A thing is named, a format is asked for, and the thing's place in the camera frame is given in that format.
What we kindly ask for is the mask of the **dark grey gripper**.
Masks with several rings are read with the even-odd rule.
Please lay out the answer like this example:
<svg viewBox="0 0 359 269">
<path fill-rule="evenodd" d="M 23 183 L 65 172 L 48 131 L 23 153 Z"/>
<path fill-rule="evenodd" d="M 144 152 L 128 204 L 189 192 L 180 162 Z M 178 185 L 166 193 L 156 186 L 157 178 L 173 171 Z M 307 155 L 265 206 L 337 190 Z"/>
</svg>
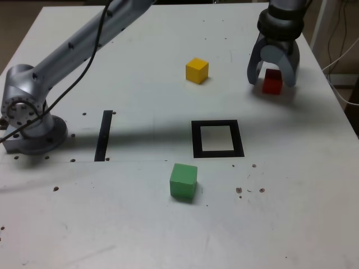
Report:
<svg viewBox="0 0 359 269">
<path fill-rule="evenodd" d="M 247 67 L 249 84 L 257 83 L 263 61 L 272 63 L 279 68 L 286 86 L 294 87 L 296 85 L 300 52 L 295 40 L 282 41 L 260 33 Z"/>
</svg>

